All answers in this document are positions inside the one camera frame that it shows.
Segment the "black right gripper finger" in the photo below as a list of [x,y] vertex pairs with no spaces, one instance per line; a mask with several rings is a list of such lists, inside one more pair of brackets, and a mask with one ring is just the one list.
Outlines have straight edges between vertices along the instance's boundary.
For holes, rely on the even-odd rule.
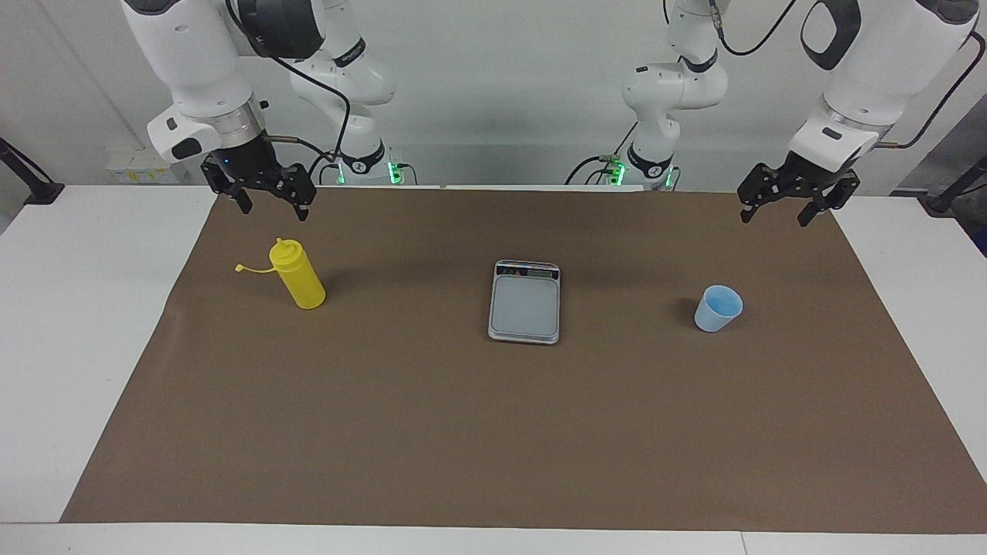
[[271,194],[289,203],[298,220],[304,222],[309,217],[317,189],[310,173],[302,164],[296,163],[278,170]]
[[251,212],[253,203],[249,194],[247,194],[240,183],[237,183],[236,180],[231,180],[226,175],[211,155],[208,155],[202,161],[202,173],[204,174],[204,178],[207,179],[209,189],[212,190],[212,193],[234,201],[242,214],[249,214]]

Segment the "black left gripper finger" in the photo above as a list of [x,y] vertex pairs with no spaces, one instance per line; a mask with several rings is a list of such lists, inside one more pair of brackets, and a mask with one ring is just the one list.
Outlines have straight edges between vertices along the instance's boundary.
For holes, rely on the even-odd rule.
[[819,214],[830,210],[841,210],[860,185],[860,178],[854,171],[847,171],[829,187],[813,185],[810,203],[805,205],[799,214],[799,225],[808,226]]
[[783,195],[778,187],[778,172],[758,163],[738,186],[738,200],[743,205],[741,221],[749,224],[759,208],[779,199],[783,199]]

